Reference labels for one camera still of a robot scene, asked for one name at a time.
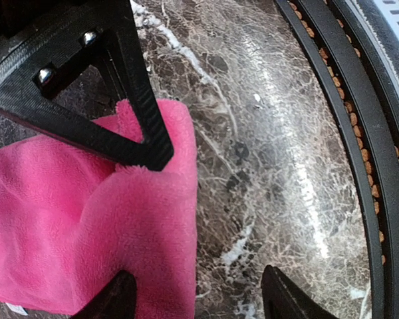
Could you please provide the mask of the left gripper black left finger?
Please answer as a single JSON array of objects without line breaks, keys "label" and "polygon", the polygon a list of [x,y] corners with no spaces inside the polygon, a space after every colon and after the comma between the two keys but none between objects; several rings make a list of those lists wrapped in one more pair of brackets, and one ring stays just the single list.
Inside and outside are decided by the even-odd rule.
[{"label": "left gripper black left finger", "polygon": [[125,270],[116,276],[71,319],[134,319],[136,280]]}]

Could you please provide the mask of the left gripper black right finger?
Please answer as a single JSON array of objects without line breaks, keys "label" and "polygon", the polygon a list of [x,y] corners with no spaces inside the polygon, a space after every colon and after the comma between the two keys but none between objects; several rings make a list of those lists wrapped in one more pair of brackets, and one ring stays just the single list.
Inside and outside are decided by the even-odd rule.
[{"label": "left gripper black right finger", "polygon": [[336,319],[275,266],[265,267],[261,289],[266,319]]}]

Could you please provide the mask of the pink towel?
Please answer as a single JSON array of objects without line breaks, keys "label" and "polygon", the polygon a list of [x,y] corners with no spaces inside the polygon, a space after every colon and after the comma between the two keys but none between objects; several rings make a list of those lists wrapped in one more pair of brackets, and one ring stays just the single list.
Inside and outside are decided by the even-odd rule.
[{"label": "pink towel", "polygon": [[116,275],[137,318],[193,318],[196,139],[185,105],[159,100],[174,146],[162,171],[38,135],[0,149],[0,301],[75,314]]}]

